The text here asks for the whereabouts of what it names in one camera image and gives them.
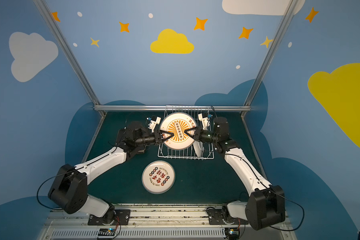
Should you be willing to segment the small circuit board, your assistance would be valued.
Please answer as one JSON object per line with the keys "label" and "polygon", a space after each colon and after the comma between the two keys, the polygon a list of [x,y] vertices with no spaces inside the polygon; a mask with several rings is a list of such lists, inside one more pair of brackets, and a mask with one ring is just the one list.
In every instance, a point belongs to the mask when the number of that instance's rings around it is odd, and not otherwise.
{"label": "small circuit board", "polygon": [[114,228],[99,229],[97,240],[111,240],[116,236]]}
{"label": "small circuit board", "polygon": [[225,228],[225,240],[238,240],[240,238],[240,235],[240,229]]}

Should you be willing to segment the aluminium back frame rail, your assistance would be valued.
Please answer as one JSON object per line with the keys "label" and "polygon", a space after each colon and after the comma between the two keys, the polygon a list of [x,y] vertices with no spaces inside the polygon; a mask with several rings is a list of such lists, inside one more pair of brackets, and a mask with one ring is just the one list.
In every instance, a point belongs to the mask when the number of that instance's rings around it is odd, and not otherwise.
{"label": "aluminium back frame rail", "polygon": [[[147,105],[95,105],[95,111],[105,112],[128,112],[128,111],[190,111],[190,110],[211,110],[211,106],[182,106],[182,105],[166,105],[166,106],[147,106]],[[214,110],[223,112],[249,112],[250,106],[214,106]]]}

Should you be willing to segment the white round plate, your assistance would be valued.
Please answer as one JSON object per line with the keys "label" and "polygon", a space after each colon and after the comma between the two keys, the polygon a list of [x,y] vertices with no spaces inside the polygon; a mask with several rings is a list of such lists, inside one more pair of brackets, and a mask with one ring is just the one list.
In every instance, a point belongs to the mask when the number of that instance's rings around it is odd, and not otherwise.
{"label": "white round plate", "polygon": [[203,155],[203,151],[204,151],[204,146],[202,142],[198,142],[198,141],[194,141],[193,143],[193,148],[195,151],[195,154],[198,158],[202,157]]}
{"label": "white round plate", "polygon": [[195,128],[196,121],[186,113],[172,113],[164,118],[160,130],[172,133],[173,136],[164,142],[164,145],[172,150],[185,150],[193,145],[194,139],[189,137],[185,130]]}
{"label": "white round plate", "polygon": [[155,161],[143,171],[142,183],[151,194],[163,194],[175,183],[176,174],[172,165],[165,161]]}

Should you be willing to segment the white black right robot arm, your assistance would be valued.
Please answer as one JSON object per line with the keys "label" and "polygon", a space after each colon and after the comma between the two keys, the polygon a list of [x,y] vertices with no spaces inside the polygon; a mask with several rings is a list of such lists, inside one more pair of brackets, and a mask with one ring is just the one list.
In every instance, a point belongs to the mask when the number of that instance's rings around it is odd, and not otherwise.
{"label": "white black right robot arm", "polygon": [[212,131],[194,127],[185,130],[185,135],[197,142],[212,143],[244,184],[249,199],[247,202],[233,201],[226,204],[227,218],[246,220],[254,230],[284,222],[284,190],[280,186],[273,186],[250,163],[243,149],[231,138],[226,118],[215,118],[213,125]]}

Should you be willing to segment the left small circuit board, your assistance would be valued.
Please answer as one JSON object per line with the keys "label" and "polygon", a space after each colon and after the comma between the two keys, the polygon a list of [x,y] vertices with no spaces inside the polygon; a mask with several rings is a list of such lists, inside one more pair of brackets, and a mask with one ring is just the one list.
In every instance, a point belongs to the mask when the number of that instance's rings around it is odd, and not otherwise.
{"label": "left small circuit board", "polygon": [[116,236],[114,228],[99,229],[97,240],[111,240]]}

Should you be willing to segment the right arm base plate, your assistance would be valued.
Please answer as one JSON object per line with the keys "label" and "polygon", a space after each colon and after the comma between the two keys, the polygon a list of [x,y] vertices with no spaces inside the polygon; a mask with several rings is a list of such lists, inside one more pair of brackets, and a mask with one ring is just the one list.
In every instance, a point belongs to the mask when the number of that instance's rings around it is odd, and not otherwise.
{"label": "right arm base plate", "polygon": [[226,207],[222,209],[216,209],[213,207],[207,207],[206,213],[208,215],[208,221],[210,225],[248,225],[247,220],[240,218],[233,218]]}

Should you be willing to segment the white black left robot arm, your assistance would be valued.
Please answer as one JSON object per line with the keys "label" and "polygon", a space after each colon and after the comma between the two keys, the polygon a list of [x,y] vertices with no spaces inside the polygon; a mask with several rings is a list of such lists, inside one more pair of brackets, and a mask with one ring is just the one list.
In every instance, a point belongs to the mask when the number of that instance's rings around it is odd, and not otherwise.
{"label": "white black left robot arm", "polygon": [[111,222],[115,219],[114,206],[88,193],[89,184],[111,168],[145,152],[149,145],[160,145],[174,133],[146,128],[134,121],[119,130],[116,145],[106,153],[83,164],[62,166],[55,176],[48,198],[68,214],[76,212]]}

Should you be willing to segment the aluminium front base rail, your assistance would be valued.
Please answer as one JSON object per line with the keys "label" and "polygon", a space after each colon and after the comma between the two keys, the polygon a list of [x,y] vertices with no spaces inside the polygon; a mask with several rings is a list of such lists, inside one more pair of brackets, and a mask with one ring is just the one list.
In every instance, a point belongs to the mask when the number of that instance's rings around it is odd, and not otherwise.
{"label": "aluminium front base rail", "polygon": [[131,210],[126,226],[88,226],[89,214],[69,215],[51,211],[38,236],[39,240],[97,240],[99,229],[114,228],[112,240],[225,240],[225,228],[240,229],[239,240],[295,240],[288,219],[273,228],[254,230],[248,225],[210,225],[207,207],[201,204],[120,204],[117,210]]}

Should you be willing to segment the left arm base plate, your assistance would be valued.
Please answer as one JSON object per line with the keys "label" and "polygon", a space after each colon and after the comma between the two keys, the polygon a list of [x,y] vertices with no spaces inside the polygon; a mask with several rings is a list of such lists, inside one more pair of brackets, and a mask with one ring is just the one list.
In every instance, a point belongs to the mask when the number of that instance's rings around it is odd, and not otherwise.
{"label": "left arm base plate", "polygon": [[110,210],[103,217],[90,215],[88,226],[126,226],[129,223],[131,210]]}

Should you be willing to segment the aluminium right corner post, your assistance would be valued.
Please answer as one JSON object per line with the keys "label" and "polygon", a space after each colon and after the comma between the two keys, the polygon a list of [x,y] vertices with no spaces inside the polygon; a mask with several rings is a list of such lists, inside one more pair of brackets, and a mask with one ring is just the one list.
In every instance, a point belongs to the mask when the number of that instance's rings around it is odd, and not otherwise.
{"label": "aluminium right corner post", "polygon": [[245,110],[241,111],[241,118],[244,120],[245,115],[247,112],[251,110],[252,102],[260,88],[261,83],[263,82],[267,71],[272,63],[272,60],[283,40],[283,37],[285,33],[287,32],[287,29],[295,15],[295,9],[298,8],[298,4],[300,1],[298,0],[292,0],[289,2],[289,5],[286,9],[286,12],[284,13],[281,22],[276,30],[276,33],[274,35],[274,40],[271,42],[271,46],[268,48],[266,56],[264,58],[264,61],[261,65],[261,68],[257,74],[257,77],[255,78],[255,81],[246,97],[244,107]]}

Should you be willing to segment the aluminium left corner post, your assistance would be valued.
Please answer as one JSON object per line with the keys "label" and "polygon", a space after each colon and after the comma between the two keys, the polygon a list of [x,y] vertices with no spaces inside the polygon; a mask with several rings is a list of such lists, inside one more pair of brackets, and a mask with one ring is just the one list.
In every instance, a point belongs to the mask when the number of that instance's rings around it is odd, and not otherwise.
{"label": "aluminium left corner post", "polygon": [[52,12],[46,1],[35,0],[33,1],[36,5],[39,13],[43,17],[44,21],[46,22],[48,28],[50,29],[51,33],[53,34],[54,38],[56,39],[57,43],[59,44],[60,48],[62,49],[64,55],[66,56],[68,62],[70,63],[73,71],[75,72],[76,76],[78,77],[80,83],[84,87],[87,95],[89,96],[90,100],[94,104],[94,107],[100,105],[100,101],[95,94],[94,89],[92,88],[88,78],[86,77],[83,69],[81,68],[79,62],[77,61],[68,41],[66,40],[64,34],[62,33],[57,21],[54,19]]}

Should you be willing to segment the right small circuit board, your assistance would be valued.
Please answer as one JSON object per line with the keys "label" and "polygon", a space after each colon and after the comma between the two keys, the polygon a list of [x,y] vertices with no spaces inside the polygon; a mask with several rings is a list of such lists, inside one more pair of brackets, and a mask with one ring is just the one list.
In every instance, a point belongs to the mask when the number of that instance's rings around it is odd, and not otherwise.
{"label": "right small circuit board", "polygon": [[225,228],[225,240],[238,240],[240,238],[240,235],[240,229]]}

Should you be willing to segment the aluminium corner post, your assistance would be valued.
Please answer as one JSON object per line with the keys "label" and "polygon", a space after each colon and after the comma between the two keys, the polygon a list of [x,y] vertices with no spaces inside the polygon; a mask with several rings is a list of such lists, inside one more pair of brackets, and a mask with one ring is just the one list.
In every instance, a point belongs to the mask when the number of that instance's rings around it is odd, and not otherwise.
{"label": "aluminium corner post", "polygon": [[289,2],[289,5],[286,9],[286,12],[284,13],[281,22],[276,30],[276,33],[274,35],[274,40],[271,42],[271,46],[268,48],[266,56],[264,58],[264,61],[261,65],[261,68],[257,74],[257,77],[255,78],[255,81],[246,97],[244,107],[245,110],[241,111],[241,118],[244,120],[245,115],[247,112],[251,110],[252,102],[260,88],[261,83],[263,82],[267,71],[272,63],[272,60],[283,40],[283,37],[285,33],[287,32],[287,29],[295,15],[295,9],[298,8],[298,4],[300,1],[298,0],[292,0]]}
{"label": "aluminium corner post", "polygon": [[57,43],[59,44],[60,48],[62,49],[64,55],[66,56],[68,62],[70,63],[73,71],[75,72],[76,76],[78,77],[80,83],[84,87],[87,95],[89,96],[90,100],[94,104],[94,107],[100,105],[100,101],[95,94],[94,89],[92,88],[88,78],[86,77],[83,69],[81,68],[79,62],[77,61],[68,41],[66,40],[64,34],[62,33],[57,21],[54,19],[52,12],[46,1],[35,0],[33,1],[36,5],[39,13],[43,17],[44,21],[46,22],[48,28],[50,29],[51,33],[53,34],[54,38],[56,39]]}

